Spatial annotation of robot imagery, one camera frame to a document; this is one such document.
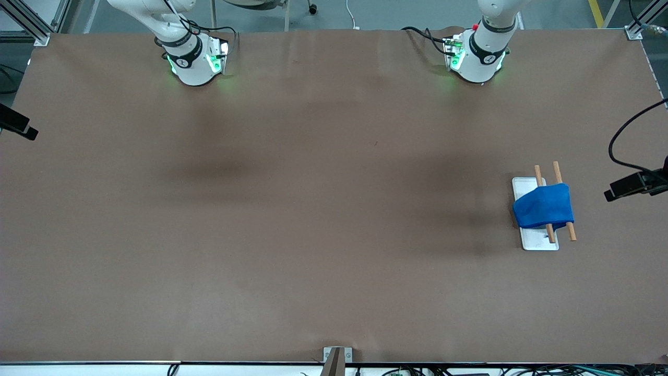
wooden stick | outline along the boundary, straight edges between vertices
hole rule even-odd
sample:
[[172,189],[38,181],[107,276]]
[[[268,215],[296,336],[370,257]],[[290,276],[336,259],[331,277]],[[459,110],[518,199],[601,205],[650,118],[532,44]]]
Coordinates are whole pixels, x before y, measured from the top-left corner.
[[[536,184],[538,184],[539,187],[542,187],[542,175],[540,174],[540,166],[535,165],[534,166],[534,171],[536,172]],[[546,226],[547,228],[547,237],[550,239],[550,243],[556,243],[556,238],[554,236],[554,228],[552,228],[552,224],[548,223]]]
[[[554,167],[554,174],[556,175],[556,182],[557,183],[563,183],[563,179],[561,179],[561,170],[559,169],[559,162],[554,161],[552,162],[552,166]],[[568,236],[570,237],[570,240],[572,242],[577,241],[577,237],[575,236],[575,226],[573,226],[573,222],[566,222],[566,227],[568,228]]]

